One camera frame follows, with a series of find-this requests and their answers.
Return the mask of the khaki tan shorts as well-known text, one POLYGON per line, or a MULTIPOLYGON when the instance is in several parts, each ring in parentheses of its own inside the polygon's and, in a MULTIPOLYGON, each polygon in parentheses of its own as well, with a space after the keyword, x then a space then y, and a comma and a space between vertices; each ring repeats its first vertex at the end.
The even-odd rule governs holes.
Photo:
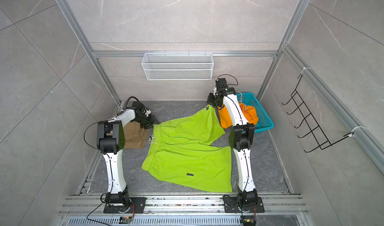
POLYGON ((126 140, 124 149, 141 149, 145 146, 149 130, 141 128, 140 123, 129 122, 123 130, 126 140))

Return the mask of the small green circuit board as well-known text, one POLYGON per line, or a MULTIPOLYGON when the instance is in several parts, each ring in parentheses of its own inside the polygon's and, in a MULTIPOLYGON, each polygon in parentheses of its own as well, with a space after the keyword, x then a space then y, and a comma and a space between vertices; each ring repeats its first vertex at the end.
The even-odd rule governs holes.
POLYGON ((134 217, 132 216, 124 216, 124 217, 120 217, 119 219, 119 224, 131 224, 133 222, 133 219, 134 217))

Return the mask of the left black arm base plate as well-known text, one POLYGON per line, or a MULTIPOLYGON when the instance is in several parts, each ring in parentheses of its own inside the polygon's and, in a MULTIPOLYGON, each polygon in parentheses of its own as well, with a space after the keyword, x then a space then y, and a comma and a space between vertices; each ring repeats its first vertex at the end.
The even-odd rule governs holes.
POLYGON ((128 213, 138 213, 141 214, 144 212, 146 205, 146 197, 133 197, 125 205, 111 205, 106 204, 103 213, 104 214, 128 214, 128 213))

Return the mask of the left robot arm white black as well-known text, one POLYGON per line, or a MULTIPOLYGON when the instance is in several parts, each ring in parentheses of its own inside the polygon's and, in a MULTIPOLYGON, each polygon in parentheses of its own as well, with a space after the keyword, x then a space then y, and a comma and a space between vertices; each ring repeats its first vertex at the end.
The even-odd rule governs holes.
POLYGON ((125 207, 130 205, 122 164, 126 143, 124 126, 130 122, 138 122, 141 128, 148 128, 157 120, 151 110, 143 107, 125 109, 111 119, 98 122, 97 149, 103 154, 108 173, 107 205, 125 207))

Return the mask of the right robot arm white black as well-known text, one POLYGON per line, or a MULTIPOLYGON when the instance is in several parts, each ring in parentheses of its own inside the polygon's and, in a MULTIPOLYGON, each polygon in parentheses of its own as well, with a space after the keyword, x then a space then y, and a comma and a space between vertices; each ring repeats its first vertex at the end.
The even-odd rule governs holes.
POLYGON ((246 119, 239 105, 237 94, 228 89, 209 93, 208 103, 214 107, 226 107, 232 122, 229 135, 239 172, 238 204, 241 211, 250 211, 258 204, 258 192, 253 181, 251 167, 251 145, 255 126, 246 119))

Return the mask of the lime green shorts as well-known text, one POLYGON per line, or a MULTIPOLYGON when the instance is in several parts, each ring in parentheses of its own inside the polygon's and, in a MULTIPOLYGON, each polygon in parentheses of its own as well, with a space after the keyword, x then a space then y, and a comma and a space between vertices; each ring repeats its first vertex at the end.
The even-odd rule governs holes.
POLYGON ((142 169, 160 181, 193 189, 231 193, 231 147, 215 147, 225 134, 212 106, 155 125, 142 169))

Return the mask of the teal plastic basket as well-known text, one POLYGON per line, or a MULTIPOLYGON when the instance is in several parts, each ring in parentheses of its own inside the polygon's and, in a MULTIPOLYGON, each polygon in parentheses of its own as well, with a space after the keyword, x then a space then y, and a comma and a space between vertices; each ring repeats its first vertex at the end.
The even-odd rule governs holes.
POLYGON ((254 107, 259 118, 258 123, 255 125, 255 133, 261 133, 272 129, 275 125, 267 112, 264 110, 258 99, 253 93, 250 92, 237 92, 238 101, 246 106, 254 107))

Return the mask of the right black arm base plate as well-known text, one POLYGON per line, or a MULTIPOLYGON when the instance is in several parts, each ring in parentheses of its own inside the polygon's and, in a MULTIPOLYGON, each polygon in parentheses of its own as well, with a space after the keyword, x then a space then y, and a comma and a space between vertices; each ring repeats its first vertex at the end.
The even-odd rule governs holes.
POLYGON ((253 203, 242 202, 239 197, 223 196, 225 213, 264 213, 265 208, 261 197, 253 203))

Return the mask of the aluminium frame rail front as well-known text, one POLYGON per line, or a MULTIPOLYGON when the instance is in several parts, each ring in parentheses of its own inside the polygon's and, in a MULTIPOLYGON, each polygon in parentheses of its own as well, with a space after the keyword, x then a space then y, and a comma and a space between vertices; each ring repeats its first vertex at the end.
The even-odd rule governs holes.
POLYGON ((136 213, 148 216, 184 215, 308 215, 300 195, 262 194, 260 204, 241 213, 235 195, 138 195, 131 196, 136 213))

